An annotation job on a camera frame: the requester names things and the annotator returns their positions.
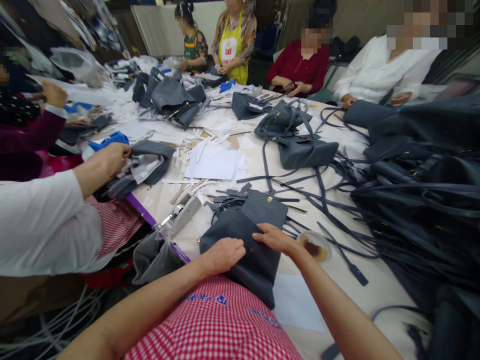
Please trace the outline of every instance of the gray leather handbag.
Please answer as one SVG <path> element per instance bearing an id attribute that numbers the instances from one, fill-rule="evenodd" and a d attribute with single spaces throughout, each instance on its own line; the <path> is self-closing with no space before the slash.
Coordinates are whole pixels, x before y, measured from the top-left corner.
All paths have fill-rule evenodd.
<path id="1" fill-rule="evenodd" d="M 269 309 L 275 307 L 273 287 L 280 253 L 252 238 L 261 233 L 256 224 L 269 223 L 283 227 L 288 208 L 278 200 L 252 190 L 240 209 L 229 208 L 200 239 L 200 253 L 205 253 L 222 238 L 242 239 L 245 256 L 224 275 L 244 286 Z"/>

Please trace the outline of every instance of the plastic bag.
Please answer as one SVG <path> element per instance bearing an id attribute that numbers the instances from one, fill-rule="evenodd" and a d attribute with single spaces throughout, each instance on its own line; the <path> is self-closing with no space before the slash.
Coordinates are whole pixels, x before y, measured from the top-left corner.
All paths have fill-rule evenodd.
<path id="1" fill-rule="evenodd" d="M 71 72 L 76 80 L 97 89 L 109 80 L 105 70 L 90 52 L 70 47 L 53 47 L 50 50 L 53 53 L 51 62 L 60 69 Z"/>

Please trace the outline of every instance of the red shirt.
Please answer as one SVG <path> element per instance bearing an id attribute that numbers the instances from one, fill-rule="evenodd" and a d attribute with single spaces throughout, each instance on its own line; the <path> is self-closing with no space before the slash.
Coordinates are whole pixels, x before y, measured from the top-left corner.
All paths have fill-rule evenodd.
<path id="1" fill-rule="evenodd" d="M 329 48 L 324 45 L 311 58 L 304 60 L 301 54 L 300 39 L 293 40 L 272 65 L 266 75 L 266 80 L 272 83 L 273 78 L 278 75 L 293 82 L 311 84 L 310 94 L 315 94 L 324 86 L 329 56 Z M 273 91 L 278 92 L 281 89 L 281 86 L 275 86 Z"/>

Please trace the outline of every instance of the white blouse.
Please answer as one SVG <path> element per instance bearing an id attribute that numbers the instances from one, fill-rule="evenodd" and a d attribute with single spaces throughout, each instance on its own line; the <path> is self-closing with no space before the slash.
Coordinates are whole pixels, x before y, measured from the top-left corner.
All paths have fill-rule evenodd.
<path id="1" fill-rule="evenodd" d="M 102 220 L 85 203 L 73 170 L 0 181 L 0 201 L 0 276 L 92 273 L 115 255 L 98 259 Z"/>
<path id="2" fill-rule="evenodd" d="M 406 50 L 387 63 L 391 52 L 387 49 L 387 36 L 374 37 L 335 84 L 333 100 L 341 104 L 342 97 L 350 93 L 354 98 L 379 103 L 392 88 L 395 88 L 393 95 L 411 92 L 410 100 L 414 100 L 441 51 Z"/>

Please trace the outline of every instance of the blue plastic item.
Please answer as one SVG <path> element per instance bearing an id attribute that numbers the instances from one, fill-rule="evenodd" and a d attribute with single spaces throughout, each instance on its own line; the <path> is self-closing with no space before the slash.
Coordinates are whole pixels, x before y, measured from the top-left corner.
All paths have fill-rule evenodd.
<path id="1" fill-rule="evenodd" d="M 97 152 L 103 148 L 106 148 L 111 143 L 121 143 L 121 144 L 129 144 L 129 140 L 125 135 L 123 135 L 120 131 L 114 132 L 108 138 L 103 140 L 101 143 L 97 143 L 94 141 L 89 141 L 88 145 L 93 149 L 93 151 Z"/>
<path id="2" fill-rule="evenodd" d="M 220 92 L 226 92 L 232 88 L 232 85 L 235 84 L 235 79 L 232 77 L 230 81 L 226 81 L 220 84 Z"/>

